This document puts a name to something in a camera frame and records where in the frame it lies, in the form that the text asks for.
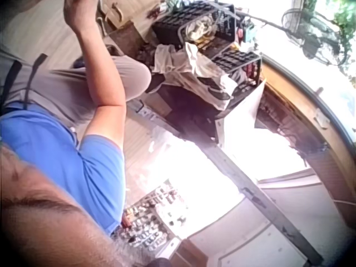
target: person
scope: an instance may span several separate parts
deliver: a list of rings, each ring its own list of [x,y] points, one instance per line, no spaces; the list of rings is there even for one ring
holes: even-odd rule
[[[109,235],[125,201],[126,101],[150,71],[111,57],[97,0],[65,0],[85,67],[48,71],[1,49],[2,233],[35,266],[122,266]],[[79,147],[73,129],[87,125]]]

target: wall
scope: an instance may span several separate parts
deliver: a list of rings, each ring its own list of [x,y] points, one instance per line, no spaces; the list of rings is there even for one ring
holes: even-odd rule
[[[264,191],[323,256],[324,266],[355,238],[321,183]],[[208,267],[303,266],[305,257],[248,200],[240,205],[191,237],[209,256]]]

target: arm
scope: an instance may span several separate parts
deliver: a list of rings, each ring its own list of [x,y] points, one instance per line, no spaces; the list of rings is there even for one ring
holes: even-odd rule
[[[97,0],[66,0],[65,20],[76,34],[84,55],[94,118],[85,135],[100,135],[123,147],[125,91],[116,66],[95,22]]]

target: white cloth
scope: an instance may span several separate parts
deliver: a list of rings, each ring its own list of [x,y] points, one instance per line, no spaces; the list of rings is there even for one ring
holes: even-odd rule
[[[172,45],[158,45],[153,72],[164,74],[165,84],[181,86],[200,96],[218,110],[225,110],[230,100],[214,97],[208,91],[209,86],[200,82],[198,77],[211,78],[231,98],[238,85],[225,71],[199,53],[196,45],[190,43],[185,43],[185,47],[179,51],[176,51]]]

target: man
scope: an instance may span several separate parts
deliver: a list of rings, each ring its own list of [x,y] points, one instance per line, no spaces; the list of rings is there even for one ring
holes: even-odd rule
[[[110,56],[96,9],[97,0],[65,0],[65,21],[78,38],[85,68],[37,70],[43,57],[30,66],[1,51],[0,123],[3,143],[71,195],[110,235],[121,222],[125,200],[126,101],[143,93],[151,76],[128,57]],[[88,121],[77,149],[70,129]]]

